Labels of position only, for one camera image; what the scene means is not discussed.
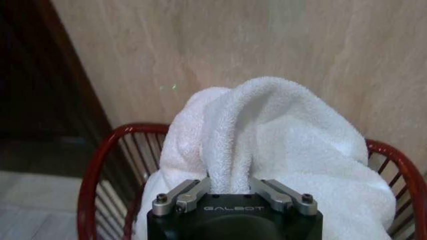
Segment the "white towel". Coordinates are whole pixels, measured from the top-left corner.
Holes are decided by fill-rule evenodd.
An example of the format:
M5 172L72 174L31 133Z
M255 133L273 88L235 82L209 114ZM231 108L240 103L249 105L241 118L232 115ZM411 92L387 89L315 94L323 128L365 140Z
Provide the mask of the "white towel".
M248 176L311 193L323 213L323 239L389 239L395 196L367 167L361 135L299 84L260 77L233 89L197 92L165 137L160 170L149 177L136 235L159 193L211 177L211 193L248 193Z

